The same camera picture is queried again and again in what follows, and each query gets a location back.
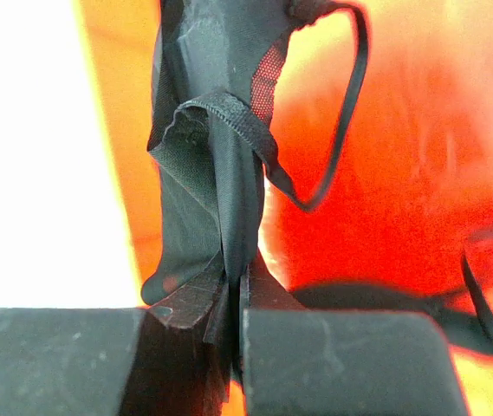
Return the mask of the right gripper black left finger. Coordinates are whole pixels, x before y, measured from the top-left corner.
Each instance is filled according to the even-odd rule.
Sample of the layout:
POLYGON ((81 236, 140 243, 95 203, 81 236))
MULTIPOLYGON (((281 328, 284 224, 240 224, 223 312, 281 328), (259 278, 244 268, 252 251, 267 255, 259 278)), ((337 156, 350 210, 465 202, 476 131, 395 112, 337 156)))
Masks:
POLYGON ((218 415, 227 294, 210 265, 149 309, 0 309, 0 415, 218 415))

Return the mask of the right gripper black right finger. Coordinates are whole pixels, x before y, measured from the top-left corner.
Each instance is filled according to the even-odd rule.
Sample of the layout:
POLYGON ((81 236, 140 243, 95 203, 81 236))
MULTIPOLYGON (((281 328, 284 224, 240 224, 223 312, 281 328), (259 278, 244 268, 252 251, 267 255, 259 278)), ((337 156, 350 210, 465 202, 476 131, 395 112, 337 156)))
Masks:
POLYGON ((240 281, 249 415, 464 415, 445 338, 414 313, 305 309, 266 271, 240 281))

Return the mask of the black bra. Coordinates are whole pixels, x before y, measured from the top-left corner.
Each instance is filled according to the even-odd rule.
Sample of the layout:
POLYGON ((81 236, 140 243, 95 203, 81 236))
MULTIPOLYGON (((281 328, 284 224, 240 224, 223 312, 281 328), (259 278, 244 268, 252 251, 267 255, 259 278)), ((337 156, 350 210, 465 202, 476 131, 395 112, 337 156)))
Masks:
MULTIPOLYGON (((164 1, 152 68, 163 249, 142 296, 156 303, 221 266, 232 291, 260 244, 266 189, 297 210, 324 203, 340 167, 371 50, 366 1, 164 1)), ((320 306, 424 310, 451 340, 493 355, 493 312, 468 257, 463 284, 417 295, 338 282, 320 306)))

